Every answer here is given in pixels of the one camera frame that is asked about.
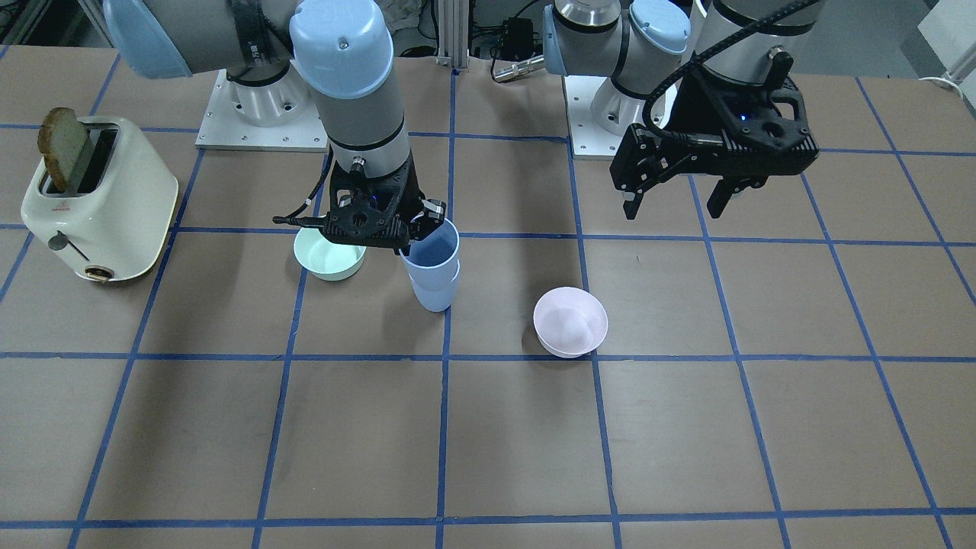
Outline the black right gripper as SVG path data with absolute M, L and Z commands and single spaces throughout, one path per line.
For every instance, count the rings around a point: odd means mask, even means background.
M 419 190 L 414 159 L 387 176 L 369 178 L 364 163 L 336 165 L 329 180 L 329 211 L 321 236 L 342 246 L 410 252 L 444 223 L 447 204 Z

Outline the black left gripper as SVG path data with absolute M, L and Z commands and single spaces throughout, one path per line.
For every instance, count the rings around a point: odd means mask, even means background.
M 718 219 L 745 180 L 795 176 L 819 156 L 801 91 L 789 65 L 774 65 L 757 85 L 740 85 L 694 67 L 683 77 L 665 128 L 634 123 L 625 131 L 610 173 L 637 219 L 644 194 L 676 175 L 722 177 L 707 202 Z

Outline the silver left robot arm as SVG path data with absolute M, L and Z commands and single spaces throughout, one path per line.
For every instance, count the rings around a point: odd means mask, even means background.
M 612 160 L 632 220 L 644 195 L 679 175 L 718 177 L 708 212 L 773 176 L 796 176 L 820 154 L 794 53 L 820 1 L 711 1 L 701 27 L 669 1 L 554 1 L 544 10 L 546 69 L 609 79 L 642 101 Z

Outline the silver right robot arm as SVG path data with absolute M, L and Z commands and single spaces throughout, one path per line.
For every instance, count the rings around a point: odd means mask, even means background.
M 243 89 L 296 84 L 315 107 L 332 170 L 329 209 L 273 222 L 317 229 L 344 246 L 408 255 L 443 225 L 446 205 L 419 188 L 393 38 L 373 1 L 104 1 L 130 69 L 178 78 L 222 69 Z

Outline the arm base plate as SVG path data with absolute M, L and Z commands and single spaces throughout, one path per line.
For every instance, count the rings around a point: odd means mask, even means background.
M 328 136 L 307 84 L 293 67 L 265 86 L 230 81 L 222 69 L 195 145 L 212 150 L 323 153 Z
M 628 126 L 644 121 L 645 101 L 621 93 L 609 77 L 569 75 L 563 83 L 573 156 L 613 159 Z

